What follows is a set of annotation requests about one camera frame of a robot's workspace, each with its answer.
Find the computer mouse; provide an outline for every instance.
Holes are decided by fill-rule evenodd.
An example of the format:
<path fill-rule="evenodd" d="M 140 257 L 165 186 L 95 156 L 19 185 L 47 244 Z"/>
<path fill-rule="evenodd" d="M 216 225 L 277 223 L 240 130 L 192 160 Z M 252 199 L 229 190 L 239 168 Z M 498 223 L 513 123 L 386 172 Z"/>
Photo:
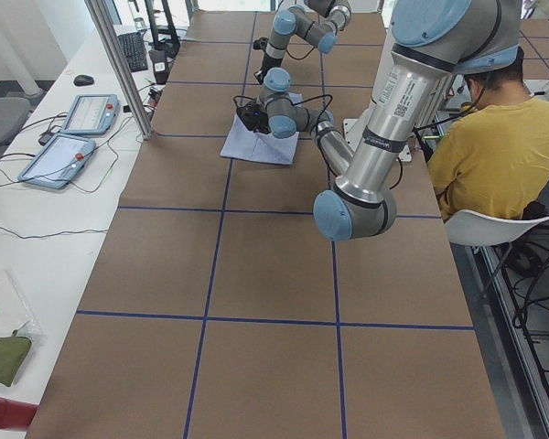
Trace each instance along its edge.
<path fill-rule="evenodd" d="M 73 80 L 73 84 L 78 87 L 83 87 L 84 85 L 92 85 L 93 77 L 90 75 L 77 75 Z"/>

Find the keyboard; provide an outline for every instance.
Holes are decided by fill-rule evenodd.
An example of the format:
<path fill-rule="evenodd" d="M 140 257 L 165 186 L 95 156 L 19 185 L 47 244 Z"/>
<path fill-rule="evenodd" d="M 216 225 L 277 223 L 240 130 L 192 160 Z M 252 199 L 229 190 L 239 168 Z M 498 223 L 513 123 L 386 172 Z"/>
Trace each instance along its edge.
<path fill-rule="evenodd" d="M 146 62 L 145 42 L 139 32 L 130 32 L 118 36 L 122 52 L 128 61 L 130 71 L 148 69 Z"/>

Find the white chair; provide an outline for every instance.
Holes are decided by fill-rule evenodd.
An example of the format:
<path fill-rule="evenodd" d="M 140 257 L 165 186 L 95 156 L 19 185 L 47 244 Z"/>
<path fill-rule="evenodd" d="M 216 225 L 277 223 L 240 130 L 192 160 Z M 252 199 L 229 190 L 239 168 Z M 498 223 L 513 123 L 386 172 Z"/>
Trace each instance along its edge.
<path fill-rule="evenodd" d="M 502 255 L 500 262 L 494 269 L 492 276 L 484 285 L 480 295 L 485 293 L 498 271 L 508 258 L 512 250 L 512 242 L 520 238 L 534 226 L 549 220 L 549 217 L 539 219 L 500 219 L 462 209 L 446 221 L 446 231 L 449 242 L 472 247 L 486 247 L 491 245 L 509 244 L 509 248 Z"/>

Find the red object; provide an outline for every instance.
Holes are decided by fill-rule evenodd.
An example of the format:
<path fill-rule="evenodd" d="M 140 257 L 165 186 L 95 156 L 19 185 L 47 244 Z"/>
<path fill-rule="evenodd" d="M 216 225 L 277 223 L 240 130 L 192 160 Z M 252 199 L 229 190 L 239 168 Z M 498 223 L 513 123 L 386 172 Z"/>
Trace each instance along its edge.
<path fill-rule="evenodd" d="M 25 432 L 38 406 L 28 402 L 0 398 L 0 429 Z"/>

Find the folded cloth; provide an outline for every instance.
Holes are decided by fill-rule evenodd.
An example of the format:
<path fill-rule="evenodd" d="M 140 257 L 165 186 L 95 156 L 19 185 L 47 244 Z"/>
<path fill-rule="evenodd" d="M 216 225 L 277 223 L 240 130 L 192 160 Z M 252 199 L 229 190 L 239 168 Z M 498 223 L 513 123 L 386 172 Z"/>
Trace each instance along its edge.
<path fill-rule="evenodd" d="M 10 387 L 20 365 L 27 357 L 31 341 L 26 337 L 0 337 L 0 382 Z"/>
<path fill-rule="evenodd" d="M 301 101 L 301 95 L 289 93 L 294 103 Z M 221 149 L 222 157 L 240 158 L 251 162 L 291 165 L 295 156 L 299 133 L 286 139 L 276 139 L 272 134 L 248 131 L 237 114 Z"/>

